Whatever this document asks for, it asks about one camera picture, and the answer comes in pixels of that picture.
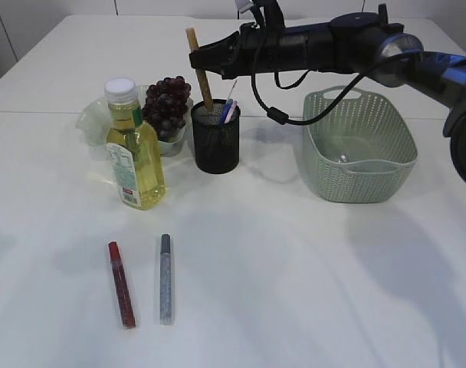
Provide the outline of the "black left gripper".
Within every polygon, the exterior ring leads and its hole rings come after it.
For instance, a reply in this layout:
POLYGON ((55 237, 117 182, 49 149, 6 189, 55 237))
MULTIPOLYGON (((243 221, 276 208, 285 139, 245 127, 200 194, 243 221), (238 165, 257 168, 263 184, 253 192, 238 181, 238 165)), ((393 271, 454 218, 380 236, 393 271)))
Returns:
POLYGON ((191 51, 192 68, 222 79, 285 71, 321 71, 333 67, 333 36, 327 22, 263 31, 243 24, 239 32, 191 51))

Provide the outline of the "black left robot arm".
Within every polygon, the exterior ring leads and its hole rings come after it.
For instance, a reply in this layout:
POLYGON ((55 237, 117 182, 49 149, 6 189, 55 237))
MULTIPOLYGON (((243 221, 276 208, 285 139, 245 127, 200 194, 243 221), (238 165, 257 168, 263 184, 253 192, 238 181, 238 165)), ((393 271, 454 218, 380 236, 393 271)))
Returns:
POLYGON ((288 27, 275 1, 252 1, 254 21, 189 55, 193 68, 225 80, 285 71, 350 74, 385 87, 408 85, 446 106, 443 135, 456 172, 466 182, 466 57, 426 51, 420 40, 388 19, 387 8, 288 27))

